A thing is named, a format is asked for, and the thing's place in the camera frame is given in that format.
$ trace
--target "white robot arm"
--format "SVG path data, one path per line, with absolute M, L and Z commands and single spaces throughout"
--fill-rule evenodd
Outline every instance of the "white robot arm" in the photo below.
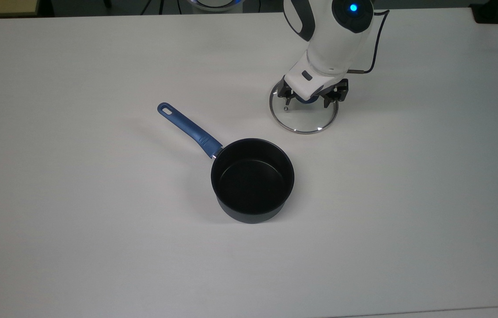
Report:
M 338 84 L 368 37 L 373 19 L 370 0 L 285 0 L 292 29 L 309 42 L 285 75 L 285 84 L 308 101 Z

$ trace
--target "black saucepan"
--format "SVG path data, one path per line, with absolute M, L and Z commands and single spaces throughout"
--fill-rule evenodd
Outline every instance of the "black saucepan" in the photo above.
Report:
M 229 216 L 244 223 L 259 223 L 281 210 L 294 185 L 294 168 L 282 149 L 254 138 L 241 139 L 223 148 L 170 104 L 161 103 L 158 112 L 215 159 L 212 187 L 219 205 Z

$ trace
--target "black bracket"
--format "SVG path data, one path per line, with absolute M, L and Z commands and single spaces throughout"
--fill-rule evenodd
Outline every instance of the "black bracket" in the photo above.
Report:
M 498 0 L 490 0 L 485 4 L 471 4 L 475 22 L 481 24 L 498 24 Z
M 349 80 L 342 79 L 339 83 L 335 84 L 332 89 L 327 93 L 319 93 L 323 97 L 323 108 L 327 108 L 332 102 L 342 102 L 347 97 L 349 92 Z
M 339 83 L 324 89 L 319 92 L 316 96 L 323 97 L 323 107 L 327 108 L 332 102 L 342 102 L 347 97 L 349 92 L 349 80 L 342 79 Z M 290 104 L 292 98 L 297 97 L 296 93 L 290 88 L 284 79 L 282 79 L 281 86 L 277 90 L 278 97 L 284 97 L 286 99 L 286 106 Z

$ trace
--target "blue handle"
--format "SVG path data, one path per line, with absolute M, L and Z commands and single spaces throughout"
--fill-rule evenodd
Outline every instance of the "blue handle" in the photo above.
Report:
M 170 120 L 176 127 L 182 129 L 183 132 L 192 137 L 210 158 L 221 149 L 222 145 L 219 141 L 209 133 L 206 133 L 206 131 L 201 129 L 198 125 L 194 124 L 188 117 L 182 115 L 180 111 L 174 109 L 169 103 L 160 103 L 157 109 L 162 116 L 166 117 L 166 119 Z

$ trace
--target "white table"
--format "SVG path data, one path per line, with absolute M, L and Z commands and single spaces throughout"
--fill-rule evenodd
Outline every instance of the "white table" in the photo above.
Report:
M 282 14 L 0 20 L 0 317 L 498 306 L 498 26 L 394 10 L 375 70 L 309 136 L 268 110 L 305 47 Z M 281 213 L 223 213 L 162 101 L 283 148 Z

